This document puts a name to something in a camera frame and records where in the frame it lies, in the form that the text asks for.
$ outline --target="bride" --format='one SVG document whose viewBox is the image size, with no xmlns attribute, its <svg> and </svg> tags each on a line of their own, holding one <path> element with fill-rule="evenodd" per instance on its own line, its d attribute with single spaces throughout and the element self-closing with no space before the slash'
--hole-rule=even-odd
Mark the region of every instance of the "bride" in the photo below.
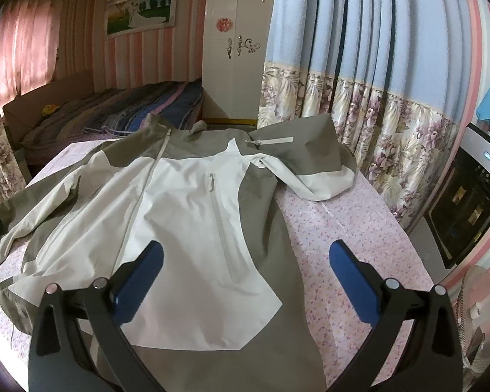
<svg viewBox="0 0 490 392">
<path fill-rule="evenodd" d="M 131 3 L 131 7 L 129 7 L 129 27 L 130 28 L 142 28 L 145 26 L 154 26 L 157 23 L 163 23 L 167 20 L 165 16 L 156 16 L 155 18 L 145 18 L 139 12 L 139 4 Z"/>
</svg>

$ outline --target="ornate silver handle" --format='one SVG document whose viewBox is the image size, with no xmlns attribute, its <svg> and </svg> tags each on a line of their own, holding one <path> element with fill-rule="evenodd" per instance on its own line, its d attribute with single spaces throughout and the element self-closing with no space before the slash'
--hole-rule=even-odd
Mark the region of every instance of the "ornate silver handle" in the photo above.
<svg viewBox="0 0 490 392">
<path fill-rule="evenodd" d="M 238 56 L 241 54 L 241 49 L 245 47 L 249 53 L 254 53 L 258 48 L 261 47 L 260 43 L 252 44 L 252 39 L 247 38 L 245 42 L 243 42 L 243 38 L 241 35 L 238 35 Z"/>
</svg>

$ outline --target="yellow plush toy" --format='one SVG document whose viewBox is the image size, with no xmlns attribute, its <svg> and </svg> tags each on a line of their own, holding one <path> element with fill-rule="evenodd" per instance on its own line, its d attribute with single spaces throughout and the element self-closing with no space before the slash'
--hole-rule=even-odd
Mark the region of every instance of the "yellow plush toy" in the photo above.
<svg viewBox="0 0 490 392">
<path fill-rule="evenodd" d="M 56 109 L 59 109 L 60 106 L 56 105 L 56 104 L 48 104 L 47 106 L 45 106 L 43 109 L 42 109 L 42 116 L 49 116 L 51 114 L 53 114 L 54 112 L 56 112 Z"/>
</svg>

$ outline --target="blue gripper pad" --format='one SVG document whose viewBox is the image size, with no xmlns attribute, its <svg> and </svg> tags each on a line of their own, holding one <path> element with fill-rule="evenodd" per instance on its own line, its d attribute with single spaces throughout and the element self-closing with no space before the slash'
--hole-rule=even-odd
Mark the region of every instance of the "blue gripper pad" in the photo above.
<svg viewBox="0 0 490 392">
<path fill-rule="evenodd" d="M 163 258 L 163 247 L 153 240 L 136 260 L 136 267 L 113 296 L 113 320 L 118 326 L 134 318 L 145 295 L 163 267 Z"/>
<path fill-rule="evenodd" d="M 379 321 L 380 301 L 360 269 L 362 263 L 342 240 L 336 240 L 330 245 L 329 261 L 358 317 L 362 322 L 374 327 Z"/>
</svg>

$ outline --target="pink curtain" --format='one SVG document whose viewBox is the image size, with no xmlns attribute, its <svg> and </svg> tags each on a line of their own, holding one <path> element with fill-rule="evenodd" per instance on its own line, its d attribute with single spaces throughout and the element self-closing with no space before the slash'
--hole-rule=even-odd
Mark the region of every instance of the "pink curtain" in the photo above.
<svg viewBox="0 0 490 392">
<path fill-rule="evenodd" d="M 0 111 L 17 95 L 51 81 L 61 0 L 11 0 L 0 20 Z"/>
</svg>

